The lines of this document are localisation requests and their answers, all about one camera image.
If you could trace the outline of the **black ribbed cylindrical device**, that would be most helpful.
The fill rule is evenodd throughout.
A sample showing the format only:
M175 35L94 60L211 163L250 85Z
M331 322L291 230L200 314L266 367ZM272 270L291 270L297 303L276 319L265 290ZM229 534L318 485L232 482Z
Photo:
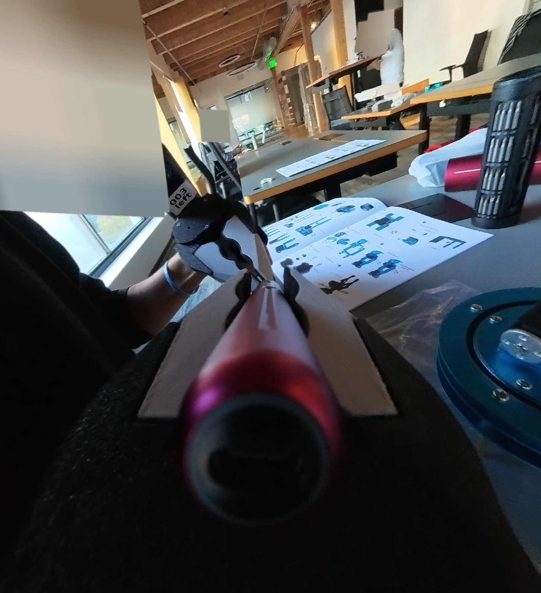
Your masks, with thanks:
M476 188L472 225L518 224L541 141L541 65L497 80Z

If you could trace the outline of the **person's left forearm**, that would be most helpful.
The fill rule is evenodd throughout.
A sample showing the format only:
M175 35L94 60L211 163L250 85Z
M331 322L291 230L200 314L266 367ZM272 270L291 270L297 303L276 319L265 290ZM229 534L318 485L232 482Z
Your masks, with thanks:
M165 328L190 296L186 291L173 288L165 274L158 271L128 287L126 303L133 320L154 336Z

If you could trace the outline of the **white wrapped object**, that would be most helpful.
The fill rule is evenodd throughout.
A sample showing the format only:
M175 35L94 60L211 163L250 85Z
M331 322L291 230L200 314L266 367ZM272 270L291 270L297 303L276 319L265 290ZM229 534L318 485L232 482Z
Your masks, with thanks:
M381 56L380 78L382 85L402 85L405 73L405 49L400 30L392 29L390 41L385 54Z

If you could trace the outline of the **grey background table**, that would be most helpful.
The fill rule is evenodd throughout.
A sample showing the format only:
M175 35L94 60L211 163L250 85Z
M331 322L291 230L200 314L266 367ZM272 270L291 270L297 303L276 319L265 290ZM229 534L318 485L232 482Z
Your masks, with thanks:
M341 197L341 184L362 175L375 175L397 166L398 152L417 146L419 154L428 146L425 130L328 131L302 139L282 139L237 157L243 201L257 219L256 206L287 196L322 191L325 199ZM320 153L341 149L354 141L372 142L361 151L321 163L303 172L283 175L279 169Z

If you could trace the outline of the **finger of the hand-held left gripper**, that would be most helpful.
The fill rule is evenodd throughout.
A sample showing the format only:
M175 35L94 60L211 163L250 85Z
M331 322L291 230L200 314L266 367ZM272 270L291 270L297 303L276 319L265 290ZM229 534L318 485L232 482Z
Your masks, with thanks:
M246 270L256 280L274 280L272 259L261 235L239 218L230 218L223 227L223 238L239 270Z
M253 263L253 242L222 240L221 243L209 242L195 252L197 259L211 271L210 275L221 283L227 282L239 271L245 271L252 278L249 266Z

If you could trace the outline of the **wall mounted fan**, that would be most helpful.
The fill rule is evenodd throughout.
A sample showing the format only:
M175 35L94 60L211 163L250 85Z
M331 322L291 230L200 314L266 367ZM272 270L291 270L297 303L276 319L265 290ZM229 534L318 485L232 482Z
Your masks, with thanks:
M274 51L277 45L277 39L274 36L269 37L263 44L262 44L262 55L257 62L258 70L265 70L268 68L268 64L271 61L272 56L274 55Z

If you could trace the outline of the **wooden background table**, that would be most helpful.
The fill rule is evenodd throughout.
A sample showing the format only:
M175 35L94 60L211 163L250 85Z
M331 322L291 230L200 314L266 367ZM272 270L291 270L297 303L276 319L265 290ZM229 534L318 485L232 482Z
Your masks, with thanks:
M366 68L371 62L378 60L379 58L381 58L381 55L365 57L351 64L341 66L340 68L333 70L332 72L329 72L326 75L311 82L305 88L308 90L320 91L322 88L328 85L328 88L332 90L333 86L336 85L341 78L349 77L351 88L350 96L351 100L355 101L354 73L357 70Z
M419 129L429 134L433 117L451 115L456 118L454 139L466 136L472 116L489 111L490 95L499 79L540 65L541 53L520 57L415 97L410 105L419 109Z

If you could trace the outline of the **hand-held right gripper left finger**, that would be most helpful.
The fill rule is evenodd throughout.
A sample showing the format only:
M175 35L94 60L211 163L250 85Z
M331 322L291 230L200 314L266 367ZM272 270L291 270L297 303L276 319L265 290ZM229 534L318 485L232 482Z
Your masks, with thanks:
M239 271L184 316L141 404L140 418L178 417L187 390L225 333L244 278L251 279Z

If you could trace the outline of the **white crumpled plastic bag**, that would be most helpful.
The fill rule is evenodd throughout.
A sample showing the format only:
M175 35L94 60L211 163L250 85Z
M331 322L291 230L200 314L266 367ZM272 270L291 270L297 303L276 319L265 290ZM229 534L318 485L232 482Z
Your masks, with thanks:
M479 128L460 140L418 155L411 162L408 174L422 187L443 187L449 161L482 155L487 132L487 128Z

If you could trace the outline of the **black mesh office chair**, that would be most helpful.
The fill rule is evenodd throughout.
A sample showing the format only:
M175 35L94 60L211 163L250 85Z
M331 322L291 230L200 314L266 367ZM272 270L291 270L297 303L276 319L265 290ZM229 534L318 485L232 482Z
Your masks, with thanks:
M345 86L324 93L321 98L329 120L330 130L354 130L351 122L344 119L345 115L353 112Z
M463 63L447 65L441 69L440 72L447 71L450 81L452 81L453 70L460 69L463 78L468 78L479 72L479 63L481 62L482 54L489 39L489 30L474 34L467 56Z

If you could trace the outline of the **large clear plastic bag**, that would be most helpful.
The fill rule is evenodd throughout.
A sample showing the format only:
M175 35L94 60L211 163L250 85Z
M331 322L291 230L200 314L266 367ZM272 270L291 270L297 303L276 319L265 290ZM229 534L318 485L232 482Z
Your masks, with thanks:
M482 291L451 280L415 293L366 321L408 360L435 353L441 323L454 307Z

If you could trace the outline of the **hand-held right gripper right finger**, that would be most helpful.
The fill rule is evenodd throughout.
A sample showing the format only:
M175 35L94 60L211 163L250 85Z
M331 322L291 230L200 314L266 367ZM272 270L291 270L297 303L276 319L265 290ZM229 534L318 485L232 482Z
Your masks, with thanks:
M341 407L351 416L396 416L350 312L293 267L283 269L283 291L303 311L311 350Z

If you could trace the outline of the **black flat tablet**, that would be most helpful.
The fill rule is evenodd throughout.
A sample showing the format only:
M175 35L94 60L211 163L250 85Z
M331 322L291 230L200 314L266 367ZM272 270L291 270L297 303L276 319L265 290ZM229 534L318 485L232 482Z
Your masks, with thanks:
M447 223L474 228L473 208L441 193L415 198L397 204L395 208L402 209L404 214L414 212L415 214L410 216L413 225L433 226L434 221L438 220L439 225Z

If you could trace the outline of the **printed instruction booklet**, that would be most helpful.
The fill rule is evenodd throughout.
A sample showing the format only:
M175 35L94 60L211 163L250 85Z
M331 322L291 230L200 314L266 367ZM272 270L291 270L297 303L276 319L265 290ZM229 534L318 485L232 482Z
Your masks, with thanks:
M371 197L330 200L263 230L279 280L297 271L349 311L492 237Z

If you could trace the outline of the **blue round turntable base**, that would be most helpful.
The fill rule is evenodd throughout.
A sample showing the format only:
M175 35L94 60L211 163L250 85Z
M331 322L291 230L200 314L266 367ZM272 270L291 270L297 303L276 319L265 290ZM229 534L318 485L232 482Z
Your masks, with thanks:
M437 372L450 401L483 435L541 469L541 364L499 347L503 332L541 301L541 288L484 292L441 324Z

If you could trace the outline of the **white board panel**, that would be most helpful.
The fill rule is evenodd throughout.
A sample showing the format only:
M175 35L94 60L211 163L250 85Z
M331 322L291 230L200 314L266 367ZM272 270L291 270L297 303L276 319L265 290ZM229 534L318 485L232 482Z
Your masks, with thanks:
M390 43L393 28L403 33L403 8L371 12L367 20L356 25L355 53L363 57L383 55Z

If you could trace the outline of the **red metal screwdriver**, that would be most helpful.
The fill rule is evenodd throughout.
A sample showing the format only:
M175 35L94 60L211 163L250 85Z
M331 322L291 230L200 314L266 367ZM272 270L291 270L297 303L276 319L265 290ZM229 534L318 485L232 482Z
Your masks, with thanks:
M246 298L179 420L186 484L220 518L280 523L323 493L341 452L341 412L279 286Z

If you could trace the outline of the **printed paper sheet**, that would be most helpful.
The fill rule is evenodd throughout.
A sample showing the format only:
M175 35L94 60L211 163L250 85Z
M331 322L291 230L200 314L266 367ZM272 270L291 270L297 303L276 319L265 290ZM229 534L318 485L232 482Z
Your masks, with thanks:
M305 171L324 166L335 160L348 157L356 152L364 151L373 146L384 143L382 139L355 139L350 142L341 144L335 148L322 151L318 154L312 155L296 161L290 165L276 169L276 172L284 177L292 177Z

